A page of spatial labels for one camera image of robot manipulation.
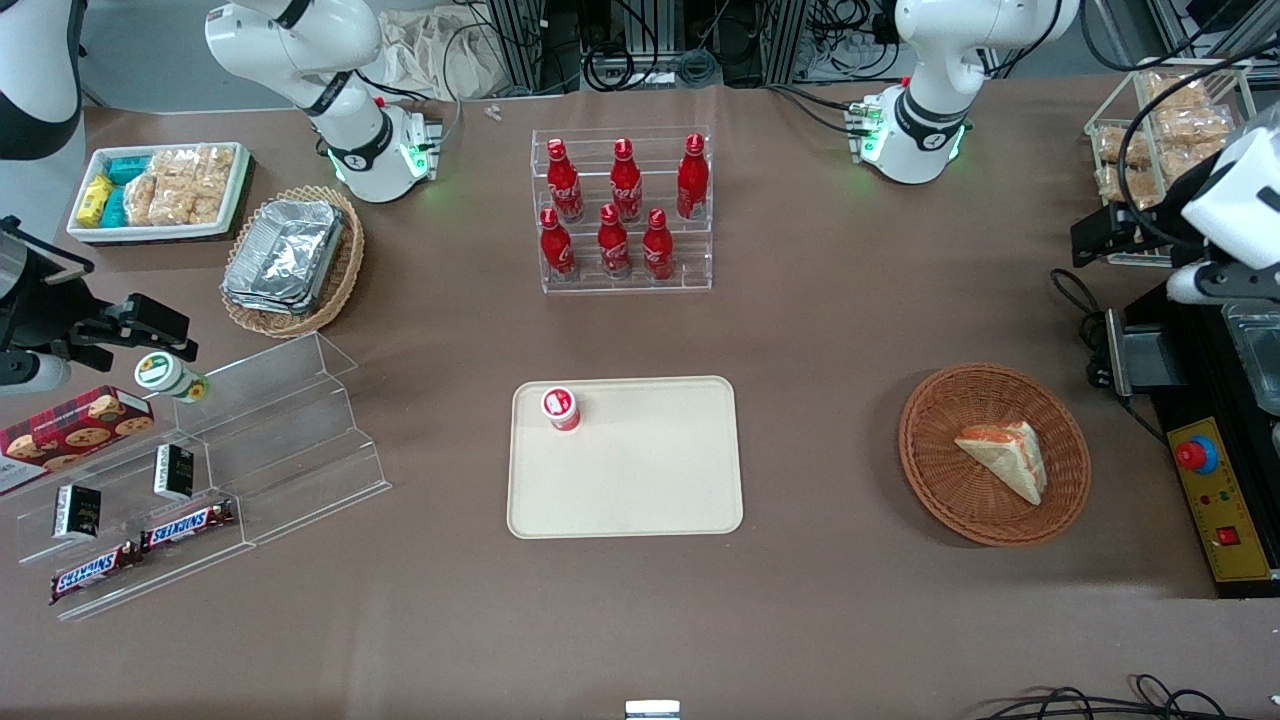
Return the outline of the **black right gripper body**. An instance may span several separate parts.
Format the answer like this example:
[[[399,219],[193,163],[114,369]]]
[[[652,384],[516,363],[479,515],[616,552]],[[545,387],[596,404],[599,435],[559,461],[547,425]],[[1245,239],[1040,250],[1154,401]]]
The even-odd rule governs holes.
[[[97,316],[97,300],[84,282],[93,264],[1,220],[1,347],[41,348],[70,336]]]

